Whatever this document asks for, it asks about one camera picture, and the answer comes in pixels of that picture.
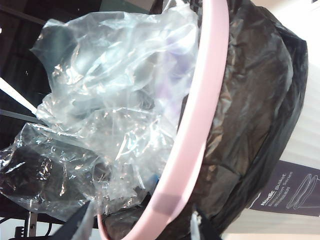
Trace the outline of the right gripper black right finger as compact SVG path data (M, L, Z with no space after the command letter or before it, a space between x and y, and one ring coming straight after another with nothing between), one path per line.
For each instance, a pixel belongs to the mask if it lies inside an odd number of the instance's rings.
M195 204L192 206L191 240L222 240L209 219Z

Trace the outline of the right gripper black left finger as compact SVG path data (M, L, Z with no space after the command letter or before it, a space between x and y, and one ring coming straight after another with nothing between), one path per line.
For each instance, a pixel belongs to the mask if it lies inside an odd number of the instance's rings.
M86 202L52 236L52 240L88 240L95 220L95 203Z

